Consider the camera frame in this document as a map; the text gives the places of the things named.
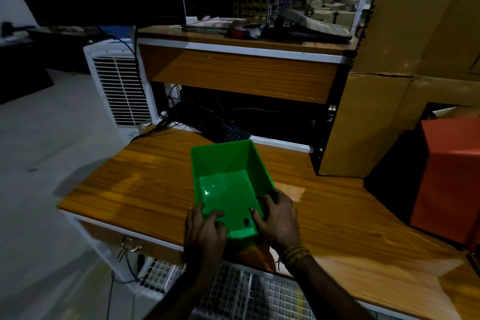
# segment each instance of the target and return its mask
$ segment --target concrete floor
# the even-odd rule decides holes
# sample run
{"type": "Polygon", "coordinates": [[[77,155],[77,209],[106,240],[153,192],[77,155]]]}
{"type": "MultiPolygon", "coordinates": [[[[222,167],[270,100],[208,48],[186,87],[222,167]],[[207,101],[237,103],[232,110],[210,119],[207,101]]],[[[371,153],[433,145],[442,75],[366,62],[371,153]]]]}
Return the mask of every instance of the concrete floor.
{"type": "MultiPolygon", "coordinates": [[[[105,319],[110,269],[55,205],[124,146],[89,75],[0,105],[0,319],[105,319]]],[[[110,318],[154,303],[115,284],[110,318]]]]}

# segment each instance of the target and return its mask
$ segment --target green container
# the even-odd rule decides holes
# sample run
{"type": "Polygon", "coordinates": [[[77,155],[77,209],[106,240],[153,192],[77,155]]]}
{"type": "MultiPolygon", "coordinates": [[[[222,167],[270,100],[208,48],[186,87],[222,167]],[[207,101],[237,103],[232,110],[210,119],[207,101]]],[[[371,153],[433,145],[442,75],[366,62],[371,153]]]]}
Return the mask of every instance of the green container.
{"type": "Polygon", "coordinates": [[[248,208],[266,213],[256,196],[268,194],[273,182],[250,139],[193,147],[190,151],[195,202],[204,203],[204,218],[222,210],[218,220],[228,229],[228,240],[241,247],[258,236],[248,208]]]}

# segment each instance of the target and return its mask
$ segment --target keyboard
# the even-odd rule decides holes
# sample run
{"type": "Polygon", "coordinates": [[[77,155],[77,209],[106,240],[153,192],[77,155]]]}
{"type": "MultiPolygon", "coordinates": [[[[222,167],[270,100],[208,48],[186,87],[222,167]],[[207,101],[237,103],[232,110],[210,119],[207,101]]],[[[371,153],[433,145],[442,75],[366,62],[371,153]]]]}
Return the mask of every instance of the keyboard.
{"type": "Polygon", "coordinates": [[[251,134],[245,129],[187,101],[180,101],[168,112],[171,120],[183,123],[202,133],[214,143],[247,140],[251,134]]]}

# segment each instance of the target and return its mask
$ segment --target wall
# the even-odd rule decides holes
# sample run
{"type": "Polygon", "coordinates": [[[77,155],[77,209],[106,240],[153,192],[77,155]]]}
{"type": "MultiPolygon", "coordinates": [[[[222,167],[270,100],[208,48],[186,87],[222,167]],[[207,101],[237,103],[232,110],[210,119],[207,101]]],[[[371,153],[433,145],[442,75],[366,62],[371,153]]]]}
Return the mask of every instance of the wall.
{"type": "Polygon", "coordinates": [[[15,26],[37,25],[25,0],[0,0],[0,23],[5,21],[15,26]]]}

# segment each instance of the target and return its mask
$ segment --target hand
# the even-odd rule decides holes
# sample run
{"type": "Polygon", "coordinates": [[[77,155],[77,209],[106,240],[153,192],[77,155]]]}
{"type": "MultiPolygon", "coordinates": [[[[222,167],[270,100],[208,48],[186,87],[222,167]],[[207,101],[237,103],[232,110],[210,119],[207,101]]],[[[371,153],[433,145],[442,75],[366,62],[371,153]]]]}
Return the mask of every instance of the hand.
{"type": "Polygon", "coordinates": [[[293,206],[290,197],[279,189],[273,188],[270,194],[276,196],[276,204],[270,195],[261,196],[268,207],[267,220],[264,221],[254,208],[250,210],[251,217],[260,234],[281,256],[287,249],[300,245],[297,209],[293,206]]]}
{"type": "Polygon", "coordinates": [[[183,251],[186,272],[208,288],[222,262],[227,227],[222,222],[215,222],[217,218],[225,215],[224,212],[214,210],[207,220],[204,220],[203,207],[204,204],[198,204],[188,210],[183,251]]]}

